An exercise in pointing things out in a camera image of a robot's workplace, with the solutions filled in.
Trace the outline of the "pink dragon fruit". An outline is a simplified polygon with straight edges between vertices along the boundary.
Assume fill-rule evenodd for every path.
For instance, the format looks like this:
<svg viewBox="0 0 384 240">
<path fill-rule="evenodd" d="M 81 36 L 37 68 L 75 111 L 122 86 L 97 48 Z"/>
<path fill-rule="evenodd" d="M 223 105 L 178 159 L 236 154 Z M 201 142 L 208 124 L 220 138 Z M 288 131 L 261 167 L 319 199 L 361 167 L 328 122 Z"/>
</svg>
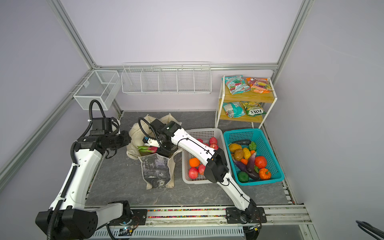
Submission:
<svg viewBox="0 0 384 240">
<path fill-rule="evenodd" d="M 152 146 L 138 146 L 137 149 L 141 156 L 155 154 L 158 150 L 157 147 Z"/>
</svg>

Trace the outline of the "cream canvas grocery bag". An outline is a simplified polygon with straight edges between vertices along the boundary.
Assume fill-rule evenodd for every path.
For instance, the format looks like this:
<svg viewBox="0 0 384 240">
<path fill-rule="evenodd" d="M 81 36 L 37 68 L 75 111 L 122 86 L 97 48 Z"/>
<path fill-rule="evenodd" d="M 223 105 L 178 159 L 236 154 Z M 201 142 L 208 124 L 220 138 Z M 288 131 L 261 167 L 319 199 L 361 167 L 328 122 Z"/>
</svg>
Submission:
<svg viewBox="0 0 384 240">
<path fill-rule="evenodd" d="M 139 148 L 145 146 L 143 138 L 146 137 L 142 130 L 152 137 L 155 136 L 146 123 L 141 121 L 141 124 L 142 128 L 136 123 L 129 131 L 132 140 L 127 145 L 127 156 L 138 160 L 141 164 L 142 176 L 147 183 L 148 190 L 173 188 L 175 186 L 175 157 L 182 152 L 182 149 L 176 150 L 171 155 L 166 154 L 165 157 L 159 154 L 160 149 L 156 152 L 140 151 Z"/>
</svg>

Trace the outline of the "orange tangerine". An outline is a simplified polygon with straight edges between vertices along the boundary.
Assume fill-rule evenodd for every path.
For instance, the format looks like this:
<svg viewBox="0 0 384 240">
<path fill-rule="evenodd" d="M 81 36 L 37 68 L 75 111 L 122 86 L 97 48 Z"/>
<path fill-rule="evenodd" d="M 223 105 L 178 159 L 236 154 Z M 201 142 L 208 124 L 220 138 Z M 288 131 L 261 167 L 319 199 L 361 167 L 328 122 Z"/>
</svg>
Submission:
<svg viewBox="0 0 384 240">
<path fill-rule="evenodd" d="M 198 168 L 200 164 L 201 164 L 201 162 L 197 158 L 189 159 L 189 165 L 190 165 L 191 168 Z"/>
</svg>

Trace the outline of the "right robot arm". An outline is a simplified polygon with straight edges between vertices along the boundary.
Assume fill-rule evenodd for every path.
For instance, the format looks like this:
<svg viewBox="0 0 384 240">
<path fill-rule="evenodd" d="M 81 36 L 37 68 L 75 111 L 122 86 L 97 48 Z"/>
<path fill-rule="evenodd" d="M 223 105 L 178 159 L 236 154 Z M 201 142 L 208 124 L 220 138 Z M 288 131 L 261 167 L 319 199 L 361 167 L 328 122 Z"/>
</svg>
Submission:
<svg viewBox="0 0 384 240">
<path fill-rule="evenodd" d="M 226 153 L 222 149 L 211 148 L 193 138 L 174 121 L 168 124 L 155 119 L 148 122 L 138 119 L 138 125 L 145 137 L 146 146 L 157 147 L 157 153 L 169 157 L 179 147 L 196 157 L 205 168 L 205 178 L 218 184 L 234 203 L 233 208 L 226 209 L 229 224 L 263 224 L 267 222 L 265 211 L 258 207 L 238 186 L 229 172 Z"/>
</svg>

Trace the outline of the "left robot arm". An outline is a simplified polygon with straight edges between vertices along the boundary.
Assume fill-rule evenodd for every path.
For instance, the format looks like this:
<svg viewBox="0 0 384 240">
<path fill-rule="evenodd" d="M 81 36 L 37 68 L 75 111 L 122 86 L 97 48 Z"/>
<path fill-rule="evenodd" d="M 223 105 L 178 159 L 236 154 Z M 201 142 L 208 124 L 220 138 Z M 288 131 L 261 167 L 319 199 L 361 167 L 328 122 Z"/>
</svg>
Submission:
<svg viewBox="0 0 384 240">
<path fill-rule="evenodd" d="M 101 103 L 89 104 L 89 125 L 70 149 L 71 168 L 57 197 L 47 211 L 39 212 L 37 226 L 48 240 L 83 240 L 113 220 L 130 222 L 133 216 L 128 201 L 115 201 L 96 210 L 86 210 L 90 185 L 103 159 L 110 152 L 127 146 L 131 137 L 120 130 L 116 118 L 108 118 Z"/>
</svg>

